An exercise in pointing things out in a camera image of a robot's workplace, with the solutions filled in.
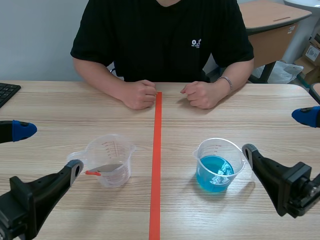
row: black t-shirt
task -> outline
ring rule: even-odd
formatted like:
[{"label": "black t-shirt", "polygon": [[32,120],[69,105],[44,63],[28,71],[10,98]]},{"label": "black t-shirt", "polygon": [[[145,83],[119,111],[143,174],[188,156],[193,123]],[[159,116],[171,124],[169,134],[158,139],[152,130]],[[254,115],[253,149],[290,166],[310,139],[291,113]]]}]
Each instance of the black t-shirt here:
[{"label": "black t-shirt", "polygon": [[127,82],[201,81],[210,54],[220,67],[253,59],[237,0],[89,0],[71,50],[114,61]]}]

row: blue liquid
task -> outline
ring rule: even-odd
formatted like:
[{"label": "blue liquid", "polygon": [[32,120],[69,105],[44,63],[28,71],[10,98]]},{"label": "blue liquid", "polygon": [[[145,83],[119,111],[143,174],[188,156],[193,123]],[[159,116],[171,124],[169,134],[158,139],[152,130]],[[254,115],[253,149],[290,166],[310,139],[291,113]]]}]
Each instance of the blue liquid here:
[{"label": "blue liquid", "polygon": [[201,162],[211,172],[219,175],[226,175],[226,177],[213,175],[198,163],[196,169],[196,180],[207,191],[224,191],[235,178],[235,176],[227,177],[227,175],[234,174],[234,169],[231,164],[222,157],[214,155],[206,156],[201,159]]}]

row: plastic measuring cup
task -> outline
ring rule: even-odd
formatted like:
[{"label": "plastic measuring cup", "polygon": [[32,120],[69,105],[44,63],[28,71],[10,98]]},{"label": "plastic measuring cup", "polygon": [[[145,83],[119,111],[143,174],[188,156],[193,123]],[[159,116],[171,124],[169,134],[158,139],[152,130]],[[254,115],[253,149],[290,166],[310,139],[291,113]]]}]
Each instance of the plastic measuring cup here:
[{"label": "plastic measuring cup", "polygon": [[221,192],[245,167],[245,156],[231,141],[210,138],[193,153],[197,159],[196,179],[207,191]]},{"label": "plastic measuring cup", "polygon": [[109,172],[100,172],[97,180],[107,188],[116,188],[128,181],[131,176],[131,155],[136,146],[125,137],[110,134],[96,138],[84,151],[71,153],[67,161],[79,159],[88,170],[102,166],[117,166]]}]

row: hand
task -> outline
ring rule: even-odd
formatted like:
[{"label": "hand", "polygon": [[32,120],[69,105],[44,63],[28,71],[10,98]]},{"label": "hand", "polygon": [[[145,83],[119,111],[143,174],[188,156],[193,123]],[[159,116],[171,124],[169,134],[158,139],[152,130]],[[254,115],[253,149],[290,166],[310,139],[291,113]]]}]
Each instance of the hand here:
[{"label": "hand", "polygon": [[148,80],[126,82],[120,100],[134,110],[151,107],[156,100],[156,84]]},{"label": "hand", "polygon": [[212,109],[227,96],[229,84],[227,81],[226,83],[227,85],[219,85],[217,83],[194,81],[187,84],[181,93],[188,95],[187,98],[191,106],[200,109]]}]

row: red tape line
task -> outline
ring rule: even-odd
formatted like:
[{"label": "red tape line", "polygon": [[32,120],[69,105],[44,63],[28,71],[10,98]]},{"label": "red tape line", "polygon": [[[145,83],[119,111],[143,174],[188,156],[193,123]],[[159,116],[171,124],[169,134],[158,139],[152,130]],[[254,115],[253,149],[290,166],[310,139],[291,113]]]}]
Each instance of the red tape line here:
[{"label": "red tape line", "polygon": [[149,240],[160,240],[162,92],[155,99]]}]

